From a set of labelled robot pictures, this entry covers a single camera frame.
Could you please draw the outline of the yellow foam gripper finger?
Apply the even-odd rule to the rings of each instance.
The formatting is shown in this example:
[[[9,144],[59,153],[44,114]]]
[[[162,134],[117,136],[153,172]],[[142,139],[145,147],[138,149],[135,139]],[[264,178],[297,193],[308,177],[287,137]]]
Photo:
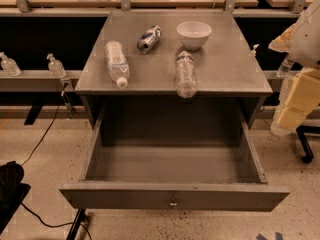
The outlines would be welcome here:
[[[270,130],[283,136],[293,133],[320,104],[320,70],[304,67],[288,73],[281,85]]]
[[[268,46],[269,49],[277,52],[289,53],[293,40],[293,33],[296,24],[292,24],[282,34],[272,40]]]

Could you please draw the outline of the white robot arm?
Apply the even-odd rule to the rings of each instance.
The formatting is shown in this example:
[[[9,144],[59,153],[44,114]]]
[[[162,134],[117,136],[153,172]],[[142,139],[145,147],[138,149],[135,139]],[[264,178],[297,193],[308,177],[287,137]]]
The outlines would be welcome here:
[[[302,66],[296,75],[283,67],[279,105],[271,124],[276,135],[294,132],[320,103],[320,0],[314,0],[297,22],[269,44],[269,49],[286,52],[289,62]]]

